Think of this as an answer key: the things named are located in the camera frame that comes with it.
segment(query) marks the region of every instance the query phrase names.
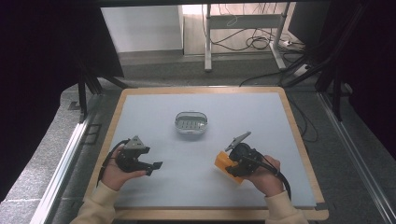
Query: floor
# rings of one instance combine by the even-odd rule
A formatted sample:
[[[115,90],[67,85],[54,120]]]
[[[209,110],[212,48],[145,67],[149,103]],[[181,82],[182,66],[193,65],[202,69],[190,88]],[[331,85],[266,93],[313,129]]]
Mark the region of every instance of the floor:
[[[244,80],[249,86],[275,86],[280,76],[267,76],[277,71],[270,52],[248,54],[216,54],[213,71],[204,71],[204,58],[199,53],[152,52],[144,55],[126,53],[120,56],[125,78],[120,80],[133,87],[166,86],[239,86]],[[391,223],[384,219],[380,204],[396,204],[396,161],[383,148],[347,100],[342,98],[342,122],[334,120],[327,100],[331,95],[314,89],[317,77],[311,77],[293,88],[287,88],[290,104],[308,156],[325,197],[330,217],[311,223]],[[52,175],[63,159],[69,141],[78,126],[78,88],[64,91],[61,106],[34,157],[26,166],[14,188],[0,204],[0,223],[69,223],[82,205],[82,198],[92,175],[108,125],[118,102],[121,89],[99,78],[104,92],[91,95],[90,118],[64,182],[53,195],[53,206],[37,213],[44,201]],[[122,221],[115,223],[178,223]]]

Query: wooden table border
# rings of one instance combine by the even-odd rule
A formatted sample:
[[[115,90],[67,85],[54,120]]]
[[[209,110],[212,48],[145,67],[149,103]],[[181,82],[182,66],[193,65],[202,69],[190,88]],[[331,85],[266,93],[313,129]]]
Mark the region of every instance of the wooden table border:
[[[134,94],[196,94],[196,93],[252,93],[252,92],[277,92],[285,109],[291,131],[299,149],[309,182],[311,184],[317,204],[325,203],[317,178],[312,168],[311,161],[306,153],[304,142],[297,128],[297,123],[292,114],[285,91],[280,87],[165,87],[165,88],[139,88],[126,89],[121,93],[119,102],[107,130],[105,142],[102,145],[96,165],[93,169],[90,183],[85,196],[92,193],[111,141],[120,119],[123,104],[128,95]],[[316,210],[315,208],[302,209],[309,220],[325,220],[329,217],[329,210]],[[265,220],[268,210],[255,209],[117,209],[116,217],[132,220]]]

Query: wire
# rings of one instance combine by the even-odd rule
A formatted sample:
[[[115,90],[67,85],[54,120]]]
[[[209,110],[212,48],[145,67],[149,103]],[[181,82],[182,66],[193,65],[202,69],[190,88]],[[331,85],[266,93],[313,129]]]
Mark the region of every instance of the wire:
[[[251,14],[254,14],[254,12],[257,10],[258,11],[258,14],[260,13],[260,10],[258,10],[258,8],[261,8],[262,7],[262,4],[261,3],[259,3],[259,4],[257,4],[257,6],[253,9],[253,11],[251,12]]]
[[[262,8],[262,14],[264,14],[264,10],[265,10],[265,7],[267,6],[267,3],[264,3],[264,7]]]
[[[283,182],[283,185],[285,186],[285,189],[286,189],[286,191],[288,192],[289,199],[291,199],[291,188],[290,188],[290,184],[289,184],[288,179],[287,179],[282,173],[280,173],[280,171],[279,171],[278,169],[276,169],[275,166],[274,166],[273,164],[271,164],[271,162],[269,162],[269,161],[268,161],[267,159],[265,159],[265,158],[264,158],[264,159],[265,159],[269,164],[266,164],[266,163],[264,163],[264,162],[262,162],[262,161],[253,160],[253,159],[251,159],[251,158],[249,158],[249,157],[247,157],[247,156],[242,156],[242,158],[245,159],[245,160],[247,160],[247,161],[254,162],[254,163],[260,165],[261,167],[263,167],[263,168],[269,170],[271,173],[273,173],[274,176],[276,176],[278,179],[280,179],[280,180]]]
[[[260,78],[260,77],[275,76],[275,75],[279,75],[279,74],[282,74],[282,72],[275,72],[275,73],[264,74],[264,75],[260,75],[260,76],[256,76],[256,77],[250,77],[250,78],[248,78],[248,79],[245,79],[243,82],[241,82],[241,83],[239,84],[239,87],[242,87],[246,82],[248,82],[248,81],[250,81],[250,80],[253,80],[253,79],[257,79],[257,78]]]
[[[205,14],[205,13],[204,13],[204,5],[202,5],[201,10],[202,10],[202,26],[203,26],[203,30],[204,30],[204,35],[205,35],[205,37],[206,37],[207,34],[206,34],[205,22],[204,22],[204,20],[205,20],[205,19],[204,19],[204,14]],[[237,22],[238,18],[240,18],[240,17],[234,16],[234,18],[233,18],[231,21],[229,21],[229,22],[227,23],[227,26],[232,26],[232,25],[234,25],[234,24]],[[253,29],[241,29],[241,30],[239,30],[239,31],[237,31],[237,32],[235,32],[235,33],[233,33],[233,34],[231,34],[231,35],[229,35],[229,36],[227,36],[227,37],[225,37],[225,38],[219,40],[219,41],[213,41],[213,40],[210,38],[210,42],[211,42],[211,44],[213,44],[213,45],[221,46],[221,47],[223,47],[223,48],[225,48],[225,49],[229,49],[229,50],[232,50],[232,51],[242,51],[242,50],[245,50],[245,49],[258,49],[258,50],[264,50],[264,49],[268,48],[268,46],[269,46],[268,37],[266,37],[266,36],[255,35],[256,32],[257,32],[258,30],[261,30],[261,31],[263,32],[262,29],[254,29],[254,32],[253,32],[252,37],[249,37],[249,38],[246,40],[246,46],[245,46],[244,48],[241,48],[241,49],[232,49],[232,48],[229,48],[229,47],[227,47],[227,46],[225,46],[225,45],[223,45],[223,44],[220,44],[221,42],[223,42],[223,41],[225,41],[225,40],[227,40],[227,39],[229,39],[229,38],[231,38],[231,37],[233,37],[233,36],[235,36],[235,35],[237,35],[237,34],[240,34],[240,33],[244,32],[244,31],[247,31],[247,30],[253,30]],[[263,43],[265,43],[265,45],[264,45],[263,47],[258,47],[258,46],[256,45],[258,42],[263,42]]]
[[[303,128],[300,128],[300,127],[299,127],[299,129],[301,129],[301,130],[300,130],[300,134],[301,134],[303,140],[304,140],[305,142],[311,142],[311,143],[317,142],[317,141],[318,141],[318,130],[317,130],[317,128],[315,127],[314,123],[313,123],[312,120],[303,112],[303,110],[302,110],[299,106],[297,106],[297,104],[295,103],[294,99],[292,99],[291,96],[287,96],[287,97],[288,97],[289,102],[297,109],[297,111],[300,113],[301,117],[302,117],[303,120],[304,120],[304,127],[303,127]],[[306,132],[307,132],[307,130],[308,130],[308,123],[312,126],[312,128],[313,128],[313,130],[314,130],[314,133],[315,133],[314,139],[306,139],[306,138],[304,138],[304,136],[305,136],[305,134],[306,134]]]
[[[219,14],[222,15],[220,4],[219,4]]]
[[[228,11],[228,13],[229,13],[230,15],[233,15],[233,14],[230,12],[230,10],[228,10],[227,4],[224,4],[224,7],[225,7],[225,9]]]
[[[295,61],[291,61],[288,58],[286,58],[286,55],[296,54],[296,53],[300,53],[300,52],[285,52],[285,53],[282,54],[282,58],[283,58],[283,60],[285,60],[288,63],[295,63]]]
[[[301,80],[304,80],[305,78],[307,78],[311,75],[314,75],[315,73],[326,68],[329,65],[329,62],[331,61],[332,55],[330,55],[323,62],[320,62],[318,64],[311,64],[313,66],[308,71],[307,74],[299,76],[299,77],[295,78],[294,80],[291,80],[286,84],[283,84],[283,80],[286,77],[290,77],[300,65],[307,63],[312,59],[315,59],[315,56],[323,53],[323,49],[328,49],[330,44],[332,44],[332,41],[339,35],[339,33],[344,29],[344,27],[346,27],[351,16],[352,16],[352,13],[346,14],[345,17],[341,20],[341,22],[339,22],[335,26],[335,28],[332,30],[332,32],[323,41],[321,41],[320,43],[318,43],[317,45],[315,45],[314,47],[312,47],[310,49],[305,49],[303,56],[300,57],[298,60],[296,60],[294,63],[292,63],[288,67],[287,72],[284,71],[283,76],[279,80],[278,86],[291,87],[291,86],[299,83]]]
[[[117,143],[113,149],[111,149],[111,151],[107,154],[105,160],[102,163],[102,167],[100,168],[100,172],[99,172],[99,176],[98,176],[98,181],[96,182],[96,186],[99,184],[99,181],[102,179],[103,174],[105,173],[105,169],[108,165],[108,162],[110,161],[111,155],[113,155],[114,151],[122,144],[127,144],[131,139],[127,139],[127,140],[122,140],[119,143]]]

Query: human hand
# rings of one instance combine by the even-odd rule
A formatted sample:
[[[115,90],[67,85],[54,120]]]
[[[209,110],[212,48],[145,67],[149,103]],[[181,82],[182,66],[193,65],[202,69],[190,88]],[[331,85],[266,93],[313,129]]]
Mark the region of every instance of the human hand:
[[[102,183],[115,191],[119,191],[127,180],[140,177],[147,173],[146,171],[134,171],[131,173],[123,172],[116,164],[116,158],[121,149],[122,147],[118,147],[114,150],[102,177]]]
[[[265,155],[264,158],[262,158],[262,162],[267,164],[270,162],[277,170],[280,169],[280,161],[275,160],[271,156]],[[282,181],[264,167],[260,166],[253,174],[242,177],[252,182],[253,185],[267,197],[275,196],[283,192]]]

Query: soap dish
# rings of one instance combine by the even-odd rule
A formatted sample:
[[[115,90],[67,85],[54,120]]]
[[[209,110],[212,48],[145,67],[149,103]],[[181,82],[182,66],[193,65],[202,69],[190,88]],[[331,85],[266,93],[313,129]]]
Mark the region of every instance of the soap dish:
[[[207,126],[207,117],[201,112],[180,112],[176,116],[175,126],[179,133],[201,134]]]

